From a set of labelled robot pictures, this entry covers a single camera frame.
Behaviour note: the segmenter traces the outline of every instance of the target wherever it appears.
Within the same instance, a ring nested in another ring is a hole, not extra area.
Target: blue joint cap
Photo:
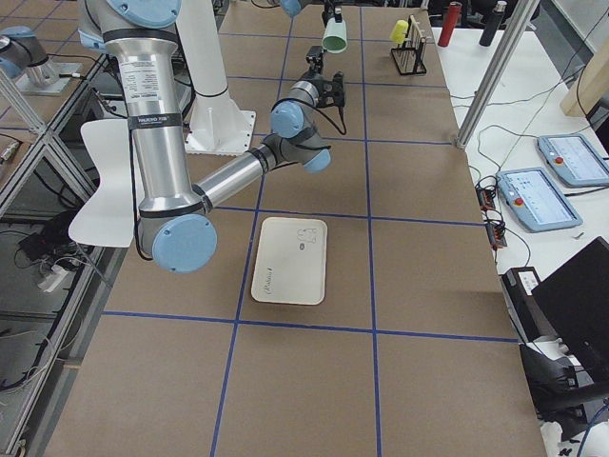
[[[270,113],[270,128],[282,138],[292,138],[304,127],[305,115],[294,102],[282,102]]]
[[[0,69],[4,70],[4,73],[6,73],[10,79],[16,78],[23,72],[23,70],[13,64],[10,60],[3,59],[2,57],[0,57]]]
[[[296,16],[303,10],[303,6],[299,0],[281,0],[282,9],[289,17]]]
[[[178,18],[182,0],[106,0],[108,4],[136,26],[164,29]]]
[[[320,171],[324,171],[331,162],[332,157],[330,156],[330,151],[328,149],[322,149],[319,154],[305,163],[303,167],[311,174],[319,173]]]
[[[86,33],[85,31],[82,31],[80,29],[78,30],[78,33],[80,34],[80,43],[85,48],[87,48],[88,50],[96,50],[104,54],[108,53],[108,50],[106,49],[106,43],[104,43],[104,40],[101,36]]]
[[[0,35],[7,35],[8,38],[33,38],[36,34],[26,26],[7,27],[0,30]]]
[[[200,214],[187,214],[161,227],[152,243],[152,257],[168,271],[191,273],[209,261],[217,245],[211,222]]]

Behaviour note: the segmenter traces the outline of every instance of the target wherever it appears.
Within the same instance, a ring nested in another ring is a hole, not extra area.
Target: black computer monitor
[[[609,381],[609,244],[596,238],[533,296],[592,379]]]

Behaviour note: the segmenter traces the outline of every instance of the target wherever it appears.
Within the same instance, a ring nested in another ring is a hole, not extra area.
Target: white plate
[[[258,302],[319,305],[325,294],[327,225],[317,219],[263,222],[251,285]]]

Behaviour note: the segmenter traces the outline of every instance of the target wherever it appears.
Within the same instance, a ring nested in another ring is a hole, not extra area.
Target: yellow object
[[[400,45],[406,40],[407,32],[408,23],[403,19],[400,19],[398,22],[396,22],[396,25],[393,26],[393,30],[391,31],[391,36],[389,37],[389,39],[395,44]]]

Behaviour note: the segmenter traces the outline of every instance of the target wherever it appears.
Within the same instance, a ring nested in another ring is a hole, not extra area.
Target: white table
[[[434,29],[436,40],[440,36],[440,31],[440,29]],[[475,93],[501,40],[502,32],[500,31],[490,47],[482,47],[478,44],[481,32],[482,30],[455,29],[449,46],[438,48],[448,89],[451,95],[455,96],[452,100],[459,125],[467,113],[467,107],[464,106],[470,105],[472,99],[462,100],[456,97],[468,97]],[[528,31],[523,35],[505,69],[493,93],[491,103],[528,99],[553,88],[559,81],[560,74],[537,36],[534,32]],[[482,176],[494,175],[498,171],[495,164],[479,154],[480,146],[480,150],[484,154],[500,165],[504,162],[502,170],[529,167],[547,168],[545,160],[536,149],[536,139],[519,138],[497,128],[484,130],[493,124],[515,133],[535,136],[571,133],[587,128],[581,134],[603,156],[606,156],[607,152],[584,118],[568,117],[562,113],[560,101],[567,91],[568,88],[560,83],[554,90],[527,102],[487,107],[465,150],[469,164],[478,169]],[[472,177],[474,182],[479,179],[475,171],[472,171]],[[566,188],[558,178],[555,179],[555,182],[564,193],[586,190],[584,188]],[[485,184],[492,183],[491,179],[485,182]],[[541,280],[597,236],[609,239],[609,190],[572,197],[569,201],[583,218],[583,225],[541,233],[527,231],[510,209],[505,205],[501,206],[506,226],[521,236],[531,248],[529,265],[535,267]],[[505,273],[510,268],[522,267],[527,258],[527,249],[522,241],[509,232],[506,233],[506,240],[508,247],[500,249],[497,258],[499,274]],[[546,443],[548,455],[558,455],[560,449],[572,446],[576,446],[573,452],[575,455],[577,445],[565,443],[556,448],[556,444]],[[597,425],[592,429],[586,441],[583,456],[603,455],[606,449],[609,449],[609,422]]]

